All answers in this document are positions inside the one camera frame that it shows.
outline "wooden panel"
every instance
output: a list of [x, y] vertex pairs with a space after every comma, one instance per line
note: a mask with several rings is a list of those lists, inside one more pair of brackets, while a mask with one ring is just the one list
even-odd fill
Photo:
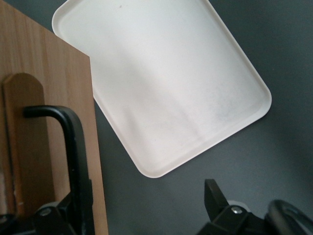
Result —
[[27, 218], [55, 201], [46, 118], [23, 117], [24, 107], [45, 104], [44, 90], [35, 77], [18, 73], [4, 80], [3, 94], [16, 214]]
[[[0, 82], [19, 72], [29, 73], [40, 81], [46, 104], [67, 106], [80, 118], [93, 185], [95, 230], [96, 234], [107, 234], [89, 58], [0, 0]], [[0, 172], [7, 159], [4, 124], [0, 105], [0, 138], [4, 140], [0, 141]], [[47, 124], [55, 196], [61, 200], [69, 192], [65, 145], [57, 121], [49, 119]]]

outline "metal screw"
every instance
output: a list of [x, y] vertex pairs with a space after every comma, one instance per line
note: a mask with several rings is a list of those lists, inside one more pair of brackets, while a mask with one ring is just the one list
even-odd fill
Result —
[[46, 216], [46, 215], [49, 215], [51, 213], [51, 209], [50, 208], [45, 208], [45, 209], [42, 209], [40, 212], [39, 212], [39, 215], [40, 216]]
[[235, 213], [235, 214], [241, 214], [243, 212], [243, 210], [240, 207], [232, 207], [231, 210]]
[[3, 216], [2, 218], [0, 218], [0, 224], [4, 224], [7, 220], [7, 217]]

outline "gray floor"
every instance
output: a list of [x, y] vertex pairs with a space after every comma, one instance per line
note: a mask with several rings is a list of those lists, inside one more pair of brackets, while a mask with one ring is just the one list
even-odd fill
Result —
[[[51, 30], [64, 0], [6, 0]], [[283, 199], [313, 218], [313, 1], [211, 0], [267, 86], [268, 114], [158, 179], [141, 175], [98, 106], [110, 235], [191, 235], [208, 221], [204, 180], [263, 217]]]

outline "white tray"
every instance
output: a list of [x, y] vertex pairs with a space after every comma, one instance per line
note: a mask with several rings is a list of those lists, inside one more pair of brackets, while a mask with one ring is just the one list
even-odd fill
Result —
[[268, 88], [206, 0], [68, 0], [52, 27], [90, 57], [94, 98], [145, 176], [270, 108]]

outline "wood grain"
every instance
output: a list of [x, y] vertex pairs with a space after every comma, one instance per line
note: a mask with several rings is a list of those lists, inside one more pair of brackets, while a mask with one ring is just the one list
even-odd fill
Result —
[[[67, 106], [80, 118], [93, 186], [95, 230], [99, 235], [108, 234], [89, 58], [0, 0], [0, 82], [19, 72], [31, 74], [40, 81], [45, 104]], [[2, 104], [0, 94], [0, 173], [4, 173], [7, 160]], [[65, 145], [57, 121], [49, 119], [47, 125], [55, 197], [61, 200], [69, 192]], [[0, 208], [0, 213], [7, 211], [8, 208]]]
[[40, 82], [27, 73], [3, 82], [3, 97], [15, 191], [16, 215], [32, 216], [55, 201], [46, 118], [24, 118], [23, 108], [44, 105]]

